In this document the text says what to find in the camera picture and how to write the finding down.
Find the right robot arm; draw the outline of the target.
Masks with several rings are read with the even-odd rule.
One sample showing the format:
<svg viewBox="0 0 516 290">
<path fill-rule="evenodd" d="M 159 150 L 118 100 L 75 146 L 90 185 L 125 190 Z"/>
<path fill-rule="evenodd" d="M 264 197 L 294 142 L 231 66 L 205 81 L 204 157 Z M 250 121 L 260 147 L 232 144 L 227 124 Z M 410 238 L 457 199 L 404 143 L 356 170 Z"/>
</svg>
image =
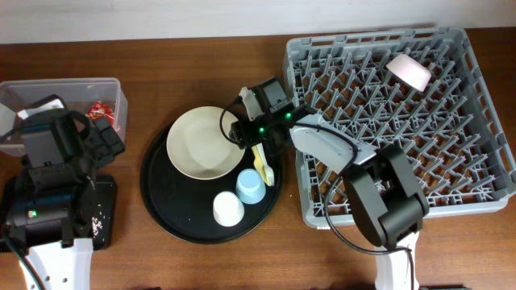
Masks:
<svg viewBox="0 0 516 290">
<path fill-rule="evenodd" d="M 414 250 L 429 204 L 406 153 L 397 145 L 362 143 L 302 105 L 231 124 L 229 140 L 241 149 L 264 141 L 291 142 L 341 177 L 354 223 L 371 250 L 345 241 L 377 261 L 377 289 L 417 289 Z"/>
</svg>

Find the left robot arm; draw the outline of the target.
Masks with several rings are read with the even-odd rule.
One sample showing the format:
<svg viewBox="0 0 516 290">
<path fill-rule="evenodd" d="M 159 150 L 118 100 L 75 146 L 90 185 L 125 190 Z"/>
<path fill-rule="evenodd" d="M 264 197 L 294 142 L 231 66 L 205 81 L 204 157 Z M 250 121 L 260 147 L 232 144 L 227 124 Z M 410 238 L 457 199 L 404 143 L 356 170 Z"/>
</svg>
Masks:
<svg viewBox="0 0 516 290">
<path fill-rule="evenodd" d="M 110 245 L 118 186 L 99 169 L 124 152 L 106 117 L 68 109 L 33 114 L 6 133 L 26 149 L 1 200 L 1 248 L 29 289 L 88 289 L 95 251 Z"/>
</svg>

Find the yellow plastic spoon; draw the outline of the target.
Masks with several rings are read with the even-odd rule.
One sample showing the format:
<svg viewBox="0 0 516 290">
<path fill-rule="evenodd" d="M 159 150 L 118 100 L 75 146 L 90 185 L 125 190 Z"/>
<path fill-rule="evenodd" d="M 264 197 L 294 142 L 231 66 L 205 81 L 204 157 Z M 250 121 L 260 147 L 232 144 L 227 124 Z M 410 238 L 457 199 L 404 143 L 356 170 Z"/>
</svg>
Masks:
<svg viewBox="0 0 516 290">
<path fill-rule="evenodd" d="M 256 146 L 252 147 L 252 152 L 253 152 L 253 155 L 255 157 L 255 159 L 253 161 L 255 170 L 257 170 L 257 172 L 260 174 L 263 182 L 266 185 L 268 185 L 268 179 L 267 179 L 267 176 L 266 176 L 265 171 L 264 171 L 263 161 L 260 158 L 260 153 L 258 152 L 258 149 L 257 149 Z"/>
</svg>

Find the small pink bowl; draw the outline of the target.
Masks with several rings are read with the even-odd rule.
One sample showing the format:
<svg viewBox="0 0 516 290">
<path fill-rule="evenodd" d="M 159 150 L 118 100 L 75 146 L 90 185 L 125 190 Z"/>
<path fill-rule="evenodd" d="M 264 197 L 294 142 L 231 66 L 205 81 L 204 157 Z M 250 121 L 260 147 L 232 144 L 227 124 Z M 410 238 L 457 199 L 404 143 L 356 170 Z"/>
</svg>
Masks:
<svg viewBox="0 0 516 290">
<path fill-rule="evenodd" d="M 419 92 L 424 91 L 431 79 L 431 72 L 406 54 L 396 56 L 386 68 Z"/>
</svg>

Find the cooked rice pile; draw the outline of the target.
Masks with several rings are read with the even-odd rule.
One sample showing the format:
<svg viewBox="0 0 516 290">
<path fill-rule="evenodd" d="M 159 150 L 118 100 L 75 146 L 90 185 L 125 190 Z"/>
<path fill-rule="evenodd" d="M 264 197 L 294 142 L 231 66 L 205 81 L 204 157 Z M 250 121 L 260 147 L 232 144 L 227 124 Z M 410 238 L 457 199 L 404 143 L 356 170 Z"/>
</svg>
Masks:
<svg viewBox="0 0 516 290">
<path fill-rule="evenodd" d="M 97 203 L 94 206 L 91 218 L 92 233 L 94 238 L 98 237 L 100 234 L 103 234 L 103 231 L 108 228 L 109 220 L 110 216 L 108 213 L 108 208 L 103 204 Z"/>
</svg>

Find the cream large bowl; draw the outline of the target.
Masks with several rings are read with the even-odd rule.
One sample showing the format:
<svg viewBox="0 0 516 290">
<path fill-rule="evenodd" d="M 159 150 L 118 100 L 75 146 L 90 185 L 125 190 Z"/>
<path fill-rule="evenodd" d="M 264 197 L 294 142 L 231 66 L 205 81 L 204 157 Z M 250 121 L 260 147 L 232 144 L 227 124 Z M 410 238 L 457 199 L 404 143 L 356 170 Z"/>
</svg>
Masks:
<svg viewBox="0 0 516 290">
<path fill-rule="evenodd" d="M 201 106 L 181 115 L 170 127 L 166 151 L 173 166 L 196 180 L 213 180 L 232 171 L 245 150 L 229 142 L 238 118 L 215 106 Z"/>
</svg>

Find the white plastic cup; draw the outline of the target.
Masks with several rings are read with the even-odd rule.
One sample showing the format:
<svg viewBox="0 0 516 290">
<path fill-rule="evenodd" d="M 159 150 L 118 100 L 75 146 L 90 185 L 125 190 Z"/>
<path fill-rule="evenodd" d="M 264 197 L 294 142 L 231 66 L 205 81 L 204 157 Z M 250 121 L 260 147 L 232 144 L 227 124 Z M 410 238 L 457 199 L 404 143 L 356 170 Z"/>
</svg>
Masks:
<svg viewBox="0 0 516 290">
<path fill-rule="evenodd" d="M 232 192 L 220 192 L 213 201 L 213 215 L 219 225 L 225 227 L 235 226 L 243 219 L 243 203 Z"/>
</svg>

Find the light blue plastic cup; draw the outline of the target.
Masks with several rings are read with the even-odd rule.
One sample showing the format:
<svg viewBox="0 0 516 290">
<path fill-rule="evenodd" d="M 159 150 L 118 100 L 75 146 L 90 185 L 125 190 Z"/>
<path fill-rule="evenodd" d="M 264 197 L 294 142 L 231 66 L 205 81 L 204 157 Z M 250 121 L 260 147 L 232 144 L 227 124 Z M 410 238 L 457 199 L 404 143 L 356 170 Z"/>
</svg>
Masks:
<svg viewBox="0 0 516 290">
<path fill-rule="evenodd" d="M 244 169 L 237 177 L 236 195 L 244 203 L 254 205 L 262 201 L 266 186 L 261 175 L 255 169 Z"/>
</svg>

